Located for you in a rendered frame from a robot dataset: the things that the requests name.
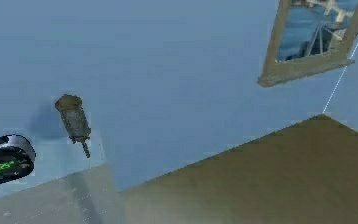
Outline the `black digital alarm clock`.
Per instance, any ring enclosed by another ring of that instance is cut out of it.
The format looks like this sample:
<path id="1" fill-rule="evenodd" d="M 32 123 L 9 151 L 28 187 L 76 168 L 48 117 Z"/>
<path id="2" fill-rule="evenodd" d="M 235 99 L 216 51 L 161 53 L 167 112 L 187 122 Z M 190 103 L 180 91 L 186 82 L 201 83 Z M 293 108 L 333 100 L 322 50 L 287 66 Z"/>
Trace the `black digital alarm clock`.
<path id="1" fill-rule="evenodd" d="M 35 167 L 36 152 L 22 135 L 0 136 L 0 184 L 29 175 Z"/>

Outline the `wood-framed wall picture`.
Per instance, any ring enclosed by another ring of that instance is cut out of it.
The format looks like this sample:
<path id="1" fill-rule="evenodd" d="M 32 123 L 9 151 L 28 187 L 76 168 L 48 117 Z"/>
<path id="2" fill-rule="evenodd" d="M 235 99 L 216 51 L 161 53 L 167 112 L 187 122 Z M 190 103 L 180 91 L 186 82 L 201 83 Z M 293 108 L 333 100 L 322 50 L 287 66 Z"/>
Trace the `wood-framed wall picture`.
<path id="1" fill-rule="evenodd" d="M 354 63 L 358 0 L 279 0 L 258 84 L 272 87 Z"/>

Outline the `pale grey chest of drawers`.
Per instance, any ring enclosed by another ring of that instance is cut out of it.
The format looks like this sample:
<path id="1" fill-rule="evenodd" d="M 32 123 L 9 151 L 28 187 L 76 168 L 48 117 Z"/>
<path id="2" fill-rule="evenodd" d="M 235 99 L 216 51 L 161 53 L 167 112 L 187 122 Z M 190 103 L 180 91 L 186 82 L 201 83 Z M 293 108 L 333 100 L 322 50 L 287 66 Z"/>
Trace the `pale grey chest of drawers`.
<path id="1" fill-rule="evenodd" d="M 34 171 L 0 185 L 0 224 L 126 224 L 102 138 L 79 144 L 34 138 Z"/>

